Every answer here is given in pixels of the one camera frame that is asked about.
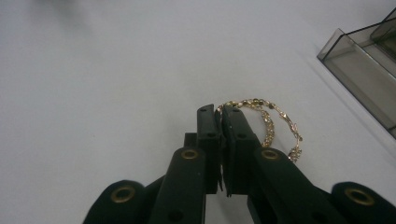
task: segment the gold chain bracelet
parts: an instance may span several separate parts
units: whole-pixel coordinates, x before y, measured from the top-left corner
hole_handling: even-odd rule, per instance
[[[247,107],[259,111],[262,114],[262,120],[264,121],[266,127],[266,134],[264,141],[262,142],[262,147],[270,147],[275,137],[274,122],[271,120],[270,114],[262,107],[266,106],[270,109],[274,109],[279,114],[279,117],[288,123],[291,132],[297,140],[295,147],[293,147],[289,152],[289,160],[297,162],[297,160],[300,158],[302,154],[302,151],[300,150],[300,142],[303,141],[303,138],[298,133],[297,124],[293,123],[289,116],[285,112],[281,111],[274,103],[263,99],[249,99],[243,100],[241,102],[230,101],[223,105],[219,105],[217,110],[221,113],[222,108],[225,105],[230,105],[236,108]]]

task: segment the chain link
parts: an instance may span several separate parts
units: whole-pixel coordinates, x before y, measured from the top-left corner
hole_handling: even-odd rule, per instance
[[[230,105],[236,108],[247,107],[259,111],[262,114],[262,120],[264,121],[266,127],[266,134],[264,136],[264,141],[262,141],[262,147],[270,147],[275,138],[274,122],[272,121],[270,114],[264,110],[263,107],[266,106],[271,110],[274,109],[279,114],[279,117],[288,123],[290,131],[296,138],[296,145],[289,152],[289,160],[297,162],[297,160],[300,158],[302,154],[300,142],[303,141],[303,138],[298,133],[297,124],[293,123],[289,116],[285,112],[281,111],[277,105],[263,99],[248,99],[241,102],[229,101],[223,105],[219,105],[217,110],[221,113],[222,108],[225,105]]]

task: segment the transparent plastic box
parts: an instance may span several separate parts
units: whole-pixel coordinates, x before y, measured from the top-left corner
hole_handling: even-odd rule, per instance
[[[396,8],[378,24],[337,29],[318,59],[396,138]]]

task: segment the white surface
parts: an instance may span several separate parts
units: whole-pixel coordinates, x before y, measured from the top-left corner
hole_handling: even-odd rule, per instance
[[[297,166],[316,186],[355,181],[396,204],[395,140],[316,59],[336,28],[371,25],[395,7],[1,1],[0,222],[81,223],[111,183],[163,175],[198,107],[254,97],[299,125]],[[260,119],[249,120],[262,136]],[[287,152],[285,126],[276,120],[274,147]],[[206,223],[252,222],[244,197],[207,200]]]

